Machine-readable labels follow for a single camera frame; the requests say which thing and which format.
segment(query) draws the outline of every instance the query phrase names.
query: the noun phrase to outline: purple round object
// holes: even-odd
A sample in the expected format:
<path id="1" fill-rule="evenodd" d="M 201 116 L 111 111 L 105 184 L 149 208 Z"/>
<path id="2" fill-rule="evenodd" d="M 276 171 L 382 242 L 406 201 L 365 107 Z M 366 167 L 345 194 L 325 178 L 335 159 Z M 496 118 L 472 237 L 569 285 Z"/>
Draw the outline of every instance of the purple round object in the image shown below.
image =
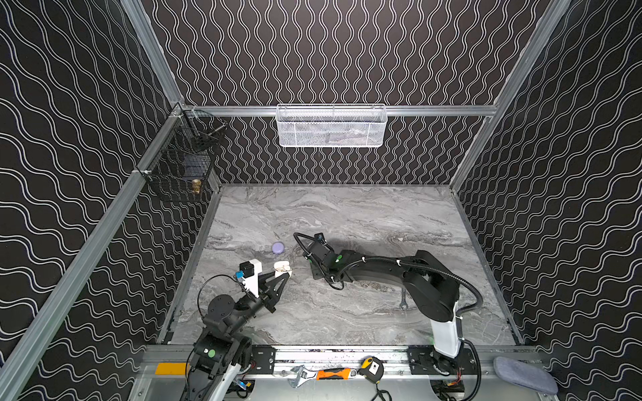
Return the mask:
<path id="1" fill-rule="evenodd" d="M 272 245 L 272 252 L 276 253 L 277 255 L 282 254 L 284 250 L 285 246 L 283 245 L 283 243 L 274 243 Z"/>

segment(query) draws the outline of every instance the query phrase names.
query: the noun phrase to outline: white mesh basket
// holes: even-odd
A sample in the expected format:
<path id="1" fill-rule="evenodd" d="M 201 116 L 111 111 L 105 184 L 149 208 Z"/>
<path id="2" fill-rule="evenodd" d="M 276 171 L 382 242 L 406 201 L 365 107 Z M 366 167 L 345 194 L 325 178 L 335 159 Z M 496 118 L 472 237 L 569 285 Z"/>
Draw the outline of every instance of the white mesh basket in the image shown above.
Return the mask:
<path id="1" fill-rule="evenodd" d="M 378 148 L 387 121 L 384 105 L 277 105 L 284 147 Z"/>

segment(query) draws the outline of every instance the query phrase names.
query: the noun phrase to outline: tape measure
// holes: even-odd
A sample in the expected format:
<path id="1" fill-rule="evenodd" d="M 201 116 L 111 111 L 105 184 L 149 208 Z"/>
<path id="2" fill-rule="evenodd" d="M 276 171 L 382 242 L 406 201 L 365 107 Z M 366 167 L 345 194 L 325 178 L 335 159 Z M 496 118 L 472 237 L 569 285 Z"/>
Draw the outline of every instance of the tape measure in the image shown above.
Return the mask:
<path id="1" fill-rule="evenodd" d="M 363 364 L 361 364 L 361 369 L 357 372 L 365 376 L 369 381 L 377 384 L 383 376 L 383 363 L 375 357 L 367 357 Z"/>

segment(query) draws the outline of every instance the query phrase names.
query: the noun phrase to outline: wrench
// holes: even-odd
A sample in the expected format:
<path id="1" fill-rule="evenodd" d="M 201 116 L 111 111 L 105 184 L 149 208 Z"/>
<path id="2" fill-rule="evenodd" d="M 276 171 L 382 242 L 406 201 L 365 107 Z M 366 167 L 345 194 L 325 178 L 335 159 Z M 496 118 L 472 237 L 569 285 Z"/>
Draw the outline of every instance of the wrench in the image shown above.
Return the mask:
<path id="1" fill-rule="evenodd" d="M 406 303 L 406 288 L 405 287 L 401 288 L 401 303 L 399 304 L 399 307 L 401 308 L 402 311 L 407 311 L 408 310 L 408 304 Z"/>
<path id="2" fill-rule="evenodd" d="M 299 387 L 301 384 L 308 380 L 326 380 L 326 379 L 340 379 L 347 380 L 351 377 L 357 376 L 356 369 L 350 368 L 334 368 L 319 371 L 307 370 L 304 365 L 296 366 L 291 371 L 297 374 L 296 379 L 288 379 L 288 383 L 294 388 Z"/>

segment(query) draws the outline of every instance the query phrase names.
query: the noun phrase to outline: wire basket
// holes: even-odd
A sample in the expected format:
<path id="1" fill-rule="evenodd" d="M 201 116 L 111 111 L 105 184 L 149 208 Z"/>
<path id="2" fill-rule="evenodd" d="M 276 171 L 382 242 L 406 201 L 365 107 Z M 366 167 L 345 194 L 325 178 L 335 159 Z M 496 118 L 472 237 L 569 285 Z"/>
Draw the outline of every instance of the wire basket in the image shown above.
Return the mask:
<path id="1" fill-rule="evenodd" d="M 277 105 L 284 147 L 378 148 L 388 116 L 384 105 Z"/>
<path id="2" fill-rule="evenodd" d="M 204 201 L 214 164 L 212 147 L 217 143 L 216 135 L 175 127 L 152 162 L 152 170 L 143 174 L 156 196 L 166 202 Z"/>

